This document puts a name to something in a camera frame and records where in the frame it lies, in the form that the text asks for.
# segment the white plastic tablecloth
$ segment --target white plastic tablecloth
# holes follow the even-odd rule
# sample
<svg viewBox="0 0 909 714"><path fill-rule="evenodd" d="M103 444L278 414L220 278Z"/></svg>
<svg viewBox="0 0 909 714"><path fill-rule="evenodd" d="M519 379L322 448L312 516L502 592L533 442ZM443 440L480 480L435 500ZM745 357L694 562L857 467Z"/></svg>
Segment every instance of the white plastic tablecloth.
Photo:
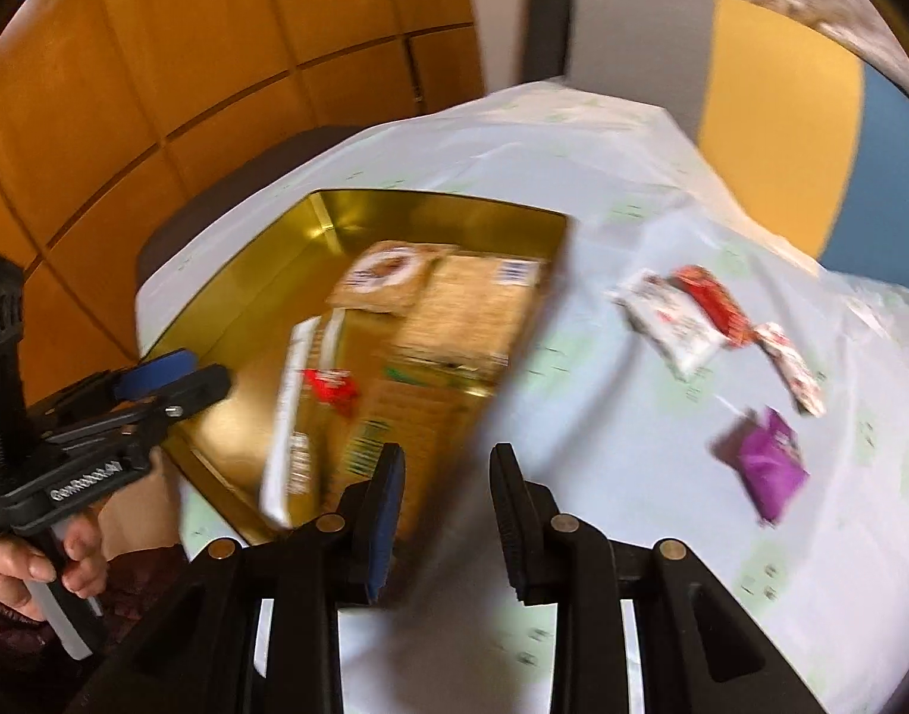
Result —
<svg viewBox="0 0 909 714"><path fill-rule="evenodd" d="M756 226L663 110L534 83L378 126L247 199L142 287L142 348L259 231L337 187L463 193L574 220L561 297L477 429L412 598L340 616L347 711L548 709L553 608L524 608L507 584L486 484L499 441L610 538L689 543L829 712L883 706L909 667L909 292L824 272ZM784 325L822 380L824 418L795 411L755 347L672 378L605 293L637 268L682 264L715 273L753 321ZM766 405L796 430L811 476L775 528L713 455ZM187 486L189 551L222 534ZM638 712L632 627L628 650Z"/></svg>

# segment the human hand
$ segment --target human hand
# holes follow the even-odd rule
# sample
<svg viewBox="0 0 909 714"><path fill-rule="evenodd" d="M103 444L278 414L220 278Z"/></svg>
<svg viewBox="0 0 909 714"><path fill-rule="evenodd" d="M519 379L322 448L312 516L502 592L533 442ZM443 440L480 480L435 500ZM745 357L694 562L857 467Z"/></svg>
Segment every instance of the human hand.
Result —
<svg viewBox="0 0 909 714"><path fill-rule="evenodd" d="M101 528L90 511L77 515L68 524L64 551L70 562L64 568L61 582L82 599L104 592L107 584L107 560L101 552ZM51 583L55 567L47 557L18 537L0 537L0 603L25 617L44 620L42 608L35 603L25 580Z"/></svg>

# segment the brown snack package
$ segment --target brown snack package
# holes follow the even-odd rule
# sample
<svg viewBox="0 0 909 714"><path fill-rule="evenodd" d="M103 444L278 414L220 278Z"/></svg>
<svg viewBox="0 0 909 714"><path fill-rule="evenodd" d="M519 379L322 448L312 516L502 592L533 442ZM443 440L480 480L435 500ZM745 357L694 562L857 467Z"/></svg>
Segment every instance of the brown snack package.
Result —
<svg viewBox="0 0 909 714"><path fill-rule="evenodd" d="M405 493L396 538L410 540L460 405L460 395L453 389L376 381L362 401L358 423L329 481L326 509L336 508L346 486L372 476L384 443L398 443L405 451Z"/></svg>
<svg viewBox="0 0 909 714"><path fill-rule="evenodd" d="M403 357L456 364L482 377L508 362L537 292L541 262L451 255L394 340Z"/></svg>
<svg viewBox="0 0 909 714"><path fill-rule="evenodd" d="M404 316L418 300L432 264L453 249L453 245L375 243L339 280L329 305Z"/></svg>

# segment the red snack package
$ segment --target red snack package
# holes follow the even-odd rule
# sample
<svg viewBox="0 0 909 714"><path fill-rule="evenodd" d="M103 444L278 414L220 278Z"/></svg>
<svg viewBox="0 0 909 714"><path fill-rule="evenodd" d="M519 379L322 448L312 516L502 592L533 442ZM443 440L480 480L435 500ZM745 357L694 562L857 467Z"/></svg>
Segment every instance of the red snack package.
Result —
<svg viewBox="0 0 909 714"><path fill-rule="evenodd" d="M753 342L751 324L729 291L700 265L684 265L672 278L695 300L713 321L715 328L729 341L729 346L742 348Z"/></svg>
<svg viewBox="0 0 909 714"><path fill-rule="evenodd" d="M302 375L320 402L332 405L340 416L352 416L358 386L348 370L303 370Z"/></svg>

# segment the metal screw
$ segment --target metal screw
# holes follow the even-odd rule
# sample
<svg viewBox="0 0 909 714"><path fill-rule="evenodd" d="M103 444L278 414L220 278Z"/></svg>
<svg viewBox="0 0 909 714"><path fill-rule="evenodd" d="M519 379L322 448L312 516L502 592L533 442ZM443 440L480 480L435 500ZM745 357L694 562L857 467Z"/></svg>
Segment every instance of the metal screw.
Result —
<svg viewBox="0 0 909 714"><path fill-rule="evenodd" d="M686 546L678 540L666 540L659 546L659 552L667 560L683 560L686 557Z"/></svg>
<svg viewBox="0 0 909 714"><path fill-rule="evenodd" d="M237 543L233 540L228 540L225 537L221 540L213 540L212 543L207 546L207 553L210 554L210 558L215 558L217 560L229 558L236 552Z"/></svg>
<svg viewBox="0 0 909 714"><path fill-rule="evenodd" d="M551 528L563 534L570 534L580 528L580 521L577 521L572 515L560 513L560 515L551 518Z"/></svg>
<svg viewBox="0 0 909 714"><path fill-rule="evenodd" d="M345 519L337 513L328 513L316 520L315 527L324 534L334 534L345 528Z"/></svg>

